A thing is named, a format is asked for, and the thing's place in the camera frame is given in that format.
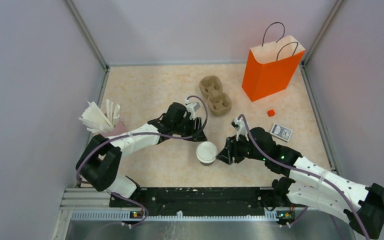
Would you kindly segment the black paper coffee cup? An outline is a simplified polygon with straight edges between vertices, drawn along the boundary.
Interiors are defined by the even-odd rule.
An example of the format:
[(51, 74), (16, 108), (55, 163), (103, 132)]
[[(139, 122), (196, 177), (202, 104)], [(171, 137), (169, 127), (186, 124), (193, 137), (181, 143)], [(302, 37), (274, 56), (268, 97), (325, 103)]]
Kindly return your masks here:
[(211, 166), (215, 161), (216, 161), (215, 158), (214, 158), (214, 159), (211, 159), (211, 160), (202, 160), (202, 159), (199, 159), (200, 164), (203, 165), (203, 166), (206, 166), (206, 167)]

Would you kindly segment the white paper napkins bundle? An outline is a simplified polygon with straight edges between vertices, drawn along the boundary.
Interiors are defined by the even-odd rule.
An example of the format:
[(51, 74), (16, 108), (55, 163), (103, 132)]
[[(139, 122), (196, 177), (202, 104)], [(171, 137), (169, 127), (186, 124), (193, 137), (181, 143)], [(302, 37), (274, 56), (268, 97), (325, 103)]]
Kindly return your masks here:
[(88, 107), (78, 119), (89, 132), (96, 134), (109, 133), (115, 130), (120, 120), (121, 107), (119, 104), (107, 99), (105, 102), (106, 112), (103, 112), (94, 101), (87, 103)]

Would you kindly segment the small orange cube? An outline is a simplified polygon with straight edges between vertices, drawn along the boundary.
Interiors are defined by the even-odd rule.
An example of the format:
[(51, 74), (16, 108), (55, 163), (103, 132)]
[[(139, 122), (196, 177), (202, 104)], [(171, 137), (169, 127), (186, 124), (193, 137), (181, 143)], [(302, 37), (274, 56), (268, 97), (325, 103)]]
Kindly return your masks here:
[(276, 112), (273, 109), (270, 109), (270, 110), (267, 111), (267, 115), (269, 117), (273, 117), (275, 114), (276, 114)]

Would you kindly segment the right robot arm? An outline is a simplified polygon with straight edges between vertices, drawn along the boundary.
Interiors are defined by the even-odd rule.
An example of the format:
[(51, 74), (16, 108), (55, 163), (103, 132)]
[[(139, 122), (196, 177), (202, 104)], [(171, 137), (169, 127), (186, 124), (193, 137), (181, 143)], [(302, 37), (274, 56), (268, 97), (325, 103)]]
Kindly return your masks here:
[(384, 226), (384, 187), (370, 186), (345, 179), (330, 172), (300, 152), (277, 144), (261, 127), (249, 134), (226, 138), (216, 158), (228, 165), (244, 159), (263, 161), (282, 175), (274, 187), (273, 200), (279, 206), (304, 205), (346, 222), (360, 235), (377, 240)]

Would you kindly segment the orange paper bag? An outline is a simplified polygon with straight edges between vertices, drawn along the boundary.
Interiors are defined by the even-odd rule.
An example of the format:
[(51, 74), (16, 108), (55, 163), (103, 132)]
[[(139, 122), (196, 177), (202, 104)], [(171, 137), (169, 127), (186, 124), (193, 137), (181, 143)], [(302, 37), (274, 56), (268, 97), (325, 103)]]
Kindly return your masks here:
[(251, 102), (285, 90), (306, 50), (292, 35), (285, 35), (285, 25), (276, 21), (269, 27), (280, 24), (282, 36), (271, 42), (265, 42), (268, 28), (261, 44), (251, 47), (242, 80), (242, 89)]

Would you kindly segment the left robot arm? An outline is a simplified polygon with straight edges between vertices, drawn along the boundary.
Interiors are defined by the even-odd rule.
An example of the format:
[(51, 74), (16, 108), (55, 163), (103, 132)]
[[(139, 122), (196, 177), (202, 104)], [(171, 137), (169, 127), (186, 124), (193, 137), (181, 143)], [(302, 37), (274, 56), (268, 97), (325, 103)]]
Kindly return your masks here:
[(139, 185), (119, 173), (122, 158), (169, 139), (205, 142), (206, 122), (196, 116), (200, 106), (198, 102), (174, 102), (160, 117), (137, 129), (116, 136), (95, 135), (75, 166), (77, 177), (98, 192), (116, 193), (127, 206), (136, 206), (141, 198)]

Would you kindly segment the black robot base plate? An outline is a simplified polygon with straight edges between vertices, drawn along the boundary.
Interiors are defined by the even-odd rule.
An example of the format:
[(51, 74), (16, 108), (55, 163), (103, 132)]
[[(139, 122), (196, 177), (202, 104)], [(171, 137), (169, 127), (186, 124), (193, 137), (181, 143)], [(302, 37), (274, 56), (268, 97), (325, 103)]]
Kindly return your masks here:
[(275, 219), (293, 221), (297, 205), (271, 187), (143, 187), (129, 200), (111, 194), (109, 207), (144, 206), (150, 217), (254, 217), (274, 214)]

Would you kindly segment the white plastic cup lid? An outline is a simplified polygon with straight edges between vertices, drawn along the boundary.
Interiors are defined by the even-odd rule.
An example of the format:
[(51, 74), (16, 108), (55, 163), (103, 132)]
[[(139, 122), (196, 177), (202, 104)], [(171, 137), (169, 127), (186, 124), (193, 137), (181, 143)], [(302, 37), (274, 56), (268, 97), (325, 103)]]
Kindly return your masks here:
[(216, 159), (218, 154), (217, 147), (210, 141), (204, 141), (200, 143), (196, 148), (196, 157), (204, 161)]

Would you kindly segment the blue playing card box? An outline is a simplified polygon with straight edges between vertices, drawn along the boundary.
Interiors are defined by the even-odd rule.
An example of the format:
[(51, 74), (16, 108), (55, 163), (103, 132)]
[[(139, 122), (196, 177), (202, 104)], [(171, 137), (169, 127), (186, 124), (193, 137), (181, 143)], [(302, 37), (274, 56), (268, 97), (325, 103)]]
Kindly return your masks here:
[(291, 138), (293, 130), (280, 124), (274, 123), (269, 133), (282, 141), (288, 142)]

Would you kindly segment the cardboard cup carrier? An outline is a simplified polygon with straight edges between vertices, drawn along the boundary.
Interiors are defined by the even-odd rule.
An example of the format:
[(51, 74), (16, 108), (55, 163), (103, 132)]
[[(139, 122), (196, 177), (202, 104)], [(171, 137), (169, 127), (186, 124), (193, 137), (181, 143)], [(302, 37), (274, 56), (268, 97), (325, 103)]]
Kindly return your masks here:
[(232, 109), (230, 97), (223, 92), (223, 84), (219, 77), (210, 75), (199, 82), (201, 94), (206, 98), (209, 111), (214, 116), (223, 116)]

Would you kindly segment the pink holder cup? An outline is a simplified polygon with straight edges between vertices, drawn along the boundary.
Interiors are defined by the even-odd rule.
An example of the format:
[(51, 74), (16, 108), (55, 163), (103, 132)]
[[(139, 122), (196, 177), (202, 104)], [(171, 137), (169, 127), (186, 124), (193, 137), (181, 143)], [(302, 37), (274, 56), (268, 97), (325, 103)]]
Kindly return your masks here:
[(104, 137), (112, 137), (112, 136), (121, 135), (121, 134), (126, 133), (128, 131), (129, 131), (128, 128), (124, 125), (122, 120), (119, 119), (116, 127), (112, 131), (102, 133), (101, 135)]

